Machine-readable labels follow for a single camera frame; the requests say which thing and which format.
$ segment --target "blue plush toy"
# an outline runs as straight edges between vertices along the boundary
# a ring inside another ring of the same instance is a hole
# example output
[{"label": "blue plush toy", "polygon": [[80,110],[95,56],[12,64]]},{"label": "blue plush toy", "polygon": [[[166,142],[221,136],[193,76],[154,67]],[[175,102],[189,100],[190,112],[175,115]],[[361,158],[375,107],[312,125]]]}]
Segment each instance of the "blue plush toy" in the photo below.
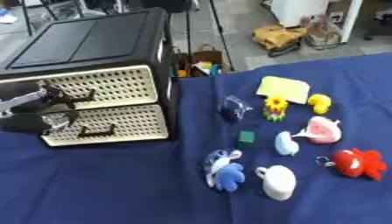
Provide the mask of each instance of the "blue plush toy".
[{"label": "blue plush toy", "polygon": [[239,150],[234,150],[230,155],[225,150],[216,150],[208,154],[204,165],[207,184],[219,191],[235,191],[238,183],[245,182],[245,175],[242,173],[243,166],[237,163],[230,164],[230,160],[240,158],[241,155]]}]

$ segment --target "keychain ring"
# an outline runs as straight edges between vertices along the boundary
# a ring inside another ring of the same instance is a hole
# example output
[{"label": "keychain ring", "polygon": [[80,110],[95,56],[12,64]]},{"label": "keychain ring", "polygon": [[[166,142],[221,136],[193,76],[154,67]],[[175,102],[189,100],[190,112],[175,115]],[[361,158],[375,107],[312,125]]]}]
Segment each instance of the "keychain ring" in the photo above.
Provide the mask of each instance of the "keychain ring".
[{"label": "keychain ring", "polygon": [[325,167],[334,166],[334,165],[335,165],[335,163],[334,163],[334,162],[331,162],[331,161],[329,160],[329,158],[327,158],[327,157],[316,157],[316,163],[317,163],[318,165],[323,165],[323,166],[325,166]]}]

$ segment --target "white mug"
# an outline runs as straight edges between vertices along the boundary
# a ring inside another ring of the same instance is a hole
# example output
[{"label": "white mug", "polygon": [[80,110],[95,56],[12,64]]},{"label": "white mug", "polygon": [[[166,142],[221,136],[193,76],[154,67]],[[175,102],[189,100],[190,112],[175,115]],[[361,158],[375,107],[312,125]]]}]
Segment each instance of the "white mug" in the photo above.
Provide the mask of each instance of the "white mug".
[{"label": "white mug", "polygon": [[255,174],[263,179],[262,188],[274,200],[289,199],[297,184],[294,173],[282,165],[274,165],[269,169],[257,167]]}]

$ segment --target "floor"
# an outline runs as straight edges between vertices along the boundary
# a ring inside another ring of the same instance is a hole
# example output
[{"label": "floor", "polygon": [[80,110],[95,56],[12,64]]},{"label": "floor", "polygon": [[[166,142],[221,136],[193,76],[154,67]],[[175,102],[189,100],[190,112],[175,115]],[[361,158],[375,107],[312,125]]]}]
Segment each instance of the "floor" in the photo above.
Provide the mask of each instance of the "floor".
[{"label": "floor", "polygon": [[[232,55],[234,67],[238,71],[257,67],[298,62],[304,60],[322,60],[370,53],[383,53],[392,50],[391,38],[375,38],[373,41],[362,39],[368,26],[366,8],[360,16],[350,41],[339,48],[325,51],[313,50],[307,45],[297,52],[291,52],[278,58],[269,58],[267,52],[251,40],[253,29],[274,24],[277,21],[260,5],[260,0],[214,0],[219,18],[223,26],[229,51]],[[221,38],[216,30],[209,0],[200,0],[201,10],[191,13],[192,19],[192,49],[198,50],[203,44],[210,44],[222,49]],[[29,10],[37,20],[45,11],[42,9]],[[23,14],[20,8],[13,10],[19,18],[15,24],[0,24],[0,62],[22,45],[27,36]],[[185,15],[175,14],[171,23],[175,45],[182,51],[186,50],[186,22]]]}]

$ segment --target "perforated drawer front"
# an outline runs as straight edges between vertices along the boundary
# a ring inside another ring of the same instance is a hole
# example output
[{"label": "perforated drawer front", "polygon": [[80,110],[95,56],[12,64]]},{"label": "perforated drawer front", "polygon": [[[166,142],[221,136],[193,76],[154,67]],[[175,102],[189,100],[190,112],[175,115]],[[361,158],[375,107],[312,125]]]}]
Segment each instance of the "perforated drawer front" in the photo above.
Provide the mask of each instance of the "perforated drawer front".
[{"label": "perforated drawer front", "polygon": [[125,66],[87,72],[49,74],[0,80],[0,84],[35,80],[46,81],[77,98],[88,96],[88,93],[94,89],[94,100],[77,102],[75,103],[76,109],[145,104],[158,100],[157,90],[148,66]]},{"label": "perforated drawer front", "polygon": [[[98,108],[79,112],[80,116],[71,127],[42,138],[50,146],[65,146],[166,139],[169,136],[164,114],[158,105]],[[91,135],[107,132],[111,126],[115,126],[112,135]],[[83,129],[91,136],[81,136]]]}]

